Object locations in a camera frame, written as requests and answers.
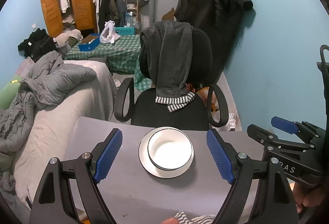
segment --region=green pillow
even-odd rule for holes
[[[0,109],[8,109],[14,100],[22,78],[15,75],[10,82],[8,82],[2,90],[0,90]]]

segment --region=teal box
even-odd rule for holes
[[[119,34],[120,36],[135,35],[135,28],[134,27],[116,28],[116,33]]]

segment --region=white bed sheet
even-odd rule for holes
[[[35,112],[31,133],[14,160],[16,192],[25,204],[27,196],[33,201],[49,160],[52,157],[63,160],[78,118],[87,116],[108,121],[113,114],[116,86],[106,65],[96,61],[64,62],[92,68],[97,79],[78,85],[60,105]]]

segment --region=hand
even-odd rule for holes
[[[298,213],[302,211],[304,206],[313,207],[320,205],[325,196],[324,188],[322,186],[309,193],[306,193],[299,183],[295,183],[292,194],[297,203],[296,206]]]
[[[165,221],[162,221],[161,224],[179,224],[179,221],[175,217],[171,217],[166,219]]]

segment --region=blue gripper pad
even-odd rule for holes
[[[224,180],[227,180],[229,184],[233,184],[235,177],[232,173],[231,161],[211,130],[207,132],[207,145],[220,175]]]
[[[296,134],[298,132],[298,128],[295,123],[277,116],[272,118],[271,125],[272,127],[280,129],[289,134]]]
[[[95,182],[100,183],[101,180],[106,178],[121,145],[122,132],[118,130],[96,163],[96,173],[94,175]]]

